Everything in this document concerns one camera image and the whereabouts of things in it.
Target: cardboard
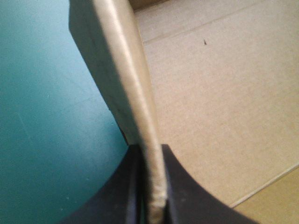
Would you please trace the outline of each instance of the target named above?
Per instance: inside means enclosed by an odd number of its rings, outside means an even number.
[[[234,207],[298,166],[298,1],[170,0],[135,15],[162,142],[201,186]]]
[[[299,223],[299,168],[253,195],[235,209],[260,223]]]

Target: crease line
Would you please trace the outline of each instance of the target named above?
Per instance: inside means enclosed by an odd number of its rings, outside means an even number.
[[[252,196],[254,196],[255,194],[257,194],[258,192],[262,191],[263,189],[267,188],[268,186],[273,185],[277,181],[281,180],[283,177],[285,177],[286,175],[288,175],[289,173],[291,173],[292,171],[294,171],[297,168],[299,168],[299,162],[296,163],[295,165],[289,167],[288,169],[286,169],[282,173],[280,173],[280,174],[276,175],[275,177],[271,178],[269,181],[267,181],[261,187],[257,188],[256,190],[252,191],[251,193],[249,193],[249,194],[241,197],[239,200],[235,201],[234,203],[231,203],[229,205],[229,207],[235,208],[239,204],[247,201],[249,198],[251,198]]]
[[[224,18],[229,17],[229,16],[231,16],[231,15],[234,15],[234,14],[236,14],[236,13],[239,13],[239,12],[241,12],[241,11],[247,9],[247,8],[253,7],[253,6],[258,5],[258,4],[261,4],[262,2],[265,2],[265,1],[268,1],[268,0],[261,0],[261,1],[259,1],[259,2],[255,2],[255,3],[253,3],[253,4],[249,5],[249,6],[245,6],[245,7],[243,7],[243,8],[240,8],[240,9],[236,10],[236,11],[233,11],[233,12],[228,13],[228,14],[226,14],[226,15],[223,15],[223,16],[221,16],[221,17],[219,17],[219,18],[216,18],[216,19],[214,19],[214,20],[211,20],[211,21],[202,23],[202,24],[200,24],[200,25],[198,25],[198,26],[195,26],[195,27],[193,27],[193,28],[191,28],[191,29],[187,29],[187,30],[184,30],[184,31],[175,33],[175,34],[173,34],[173,31],[170,31],[170,32],[168,32],[168,33],[166,33],[166,34],[162,34],[162,35],[156,36],[156,37],[154,37],[154,38],[152,38],[152,39],[145,40],[145,41],[143,42],[143,44],[144,44],[144,45],[145,45],[145,44],[151,44],[151,43],[157,42],[157,41],[159,41],[159,40],[162,40],[162,39],[164,39],[164,38],[171,38],[171,37],[178,36],[178,35],[180,35],[180,34],[184,34],[184,33],[192,32],[192,31],[197,30],[197,29],[199,29],[199,28],[201,28],[201,27],[203,27],[203,26],[205,26],[205,25],[208,25],[208,24],[211,24],[211,23],[213,23],[213,22],[219,21],[219,20],[221,20],[221,19],[224,19]]]

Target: teal background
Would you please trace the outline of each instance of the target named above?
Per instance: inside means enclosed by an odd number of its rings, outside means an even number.
[[[0,1],[0,223],[52,224],[126,145],[68,30],[67,0]]]

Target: brown cardboard surface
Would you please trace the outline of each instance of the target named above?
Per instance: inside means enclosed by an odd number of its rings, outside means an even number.
[[[233,207],[298,165],[298,1],[170,0],[135,15],[162,142],[200,185]]]
[[[235,209],[262,224],[299,223],[299,168],[264,188]]]

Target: black curved object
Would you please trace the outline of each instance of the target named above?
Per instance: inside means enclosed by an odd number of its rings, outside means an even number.
[[[203,189],[162,145],[167,176],[165,224],[257,224]]]
[[[106,184],[60,224],[137,224],[141,213],[141,151],[129,146]]]
[[[168,202],[164,224],[257,224],[229,208],[182,167],[168,145],[162,145]],[[141,149],[134,145],[107,183],[60,224],[138,224],[145,171]]]

